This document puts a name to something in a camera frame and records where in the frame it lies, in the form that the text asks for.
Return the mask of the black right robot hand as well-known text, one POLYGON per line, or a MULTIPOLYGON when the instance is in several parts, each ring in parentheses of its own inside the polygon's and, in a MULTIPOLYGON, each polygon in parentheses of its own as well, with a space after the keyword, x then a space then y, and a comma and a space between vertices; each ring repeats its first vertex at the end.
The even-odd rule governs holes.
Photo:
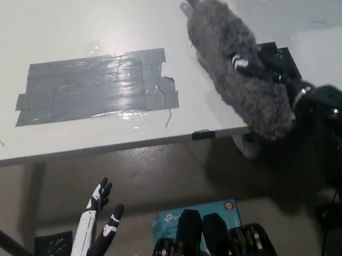
POLYGON ((237 72, 249 77, 255 77, 265 81, 272 81, 285 86, 291 109, 296 112, 299 109, 312 110, 314 105, 310 100, 313 85, 297 76, 288 68, 288 64, 275 56, 258 53, 262 65, 252 63, 239 54, 231 55, 231 63, 237 72))

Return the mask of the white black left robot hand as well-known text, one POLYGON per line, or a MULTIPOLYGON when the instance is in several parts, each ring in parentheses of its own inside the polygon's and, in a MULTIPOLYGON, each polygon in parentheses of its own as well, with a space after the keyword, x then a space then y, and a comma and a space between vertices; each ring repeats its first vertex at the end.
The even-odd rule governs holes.
POLYGON ((72 245, 71 256, 104 256, 109 248, 124 212, 124 205, 118 204, 98 237, 96 225, 99 214, 109 202, 112 183, 104 178, 93 191, 80 221, 72 245))

